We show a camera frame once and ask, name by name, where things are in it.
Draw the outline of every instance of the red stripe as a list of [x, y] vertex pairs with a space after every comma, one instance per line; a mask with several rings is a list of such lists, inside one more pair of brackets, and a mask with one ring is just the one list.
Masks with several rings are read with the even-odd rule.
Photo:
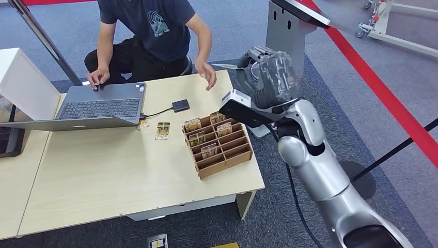
[[77, 2], [90, 2], [95, 0], [23, 0], [26, 6], [30, 5], [47, 5], [47, 4], [66, 4]]
[[[318, 9], [312, 0], [304, 0], [305, 5]], [[336, 46], [341, 50], [353, 68], [359, 73], [365, 83], [385, 105], [398, 123], [408, 133], [417, 146], [438, 168], [438, 143], [421, 126], [415, 117], [403, 106], [396, 96], [382, 82], [377, 74], [362, 59], [357, 51], [348, 43], [345, 37], [335, 28], [325, 29]]]

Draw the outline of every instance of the yellow object on floor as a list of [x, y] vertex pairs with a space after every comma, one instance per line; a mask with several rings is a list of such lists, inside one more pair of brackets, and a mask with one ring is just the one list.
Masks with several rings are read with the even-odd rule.
[[239, 248], [239, 246], [237, 245], [237, 243], [231, 243], [231, 244], [224, 244], [224, 245], [220, 245], [220, 246], [215, 246], [212, 248]]

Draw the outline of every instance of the laptop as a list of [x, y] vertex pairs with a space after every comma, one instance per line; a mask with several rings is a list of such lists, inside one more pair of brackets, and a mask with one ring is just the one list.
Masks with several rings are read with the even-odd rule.
[[145, 83], [109, 84], [91, 90], [72, 86], [53, 120], [0, 123], [0, 127], [41, 131], [133, 127], [138, 125]]

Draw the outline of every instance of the white box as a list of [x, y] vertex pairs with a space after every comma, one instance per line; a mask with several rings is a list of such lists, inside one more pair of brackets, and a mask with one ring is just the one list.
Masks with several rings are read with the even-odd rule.
[[0, 50], [0, 95], [33, 120], [53, 119], [61, 97], [19, 48]]

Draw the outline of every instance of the black stand base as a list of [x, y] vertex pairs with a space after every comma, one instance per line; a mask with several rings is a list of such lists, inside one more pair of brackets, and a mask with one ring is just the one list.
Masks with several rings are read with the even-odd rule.
[[[340, 165], [350, 180], [365, 169], [365, 166], [353, 161], [340, 161]], [[370, 199], [376, 193], [376, 181], [371, 173], [365, 174], [355, 182], [352, 182], [359, 195], [365, 200]]]

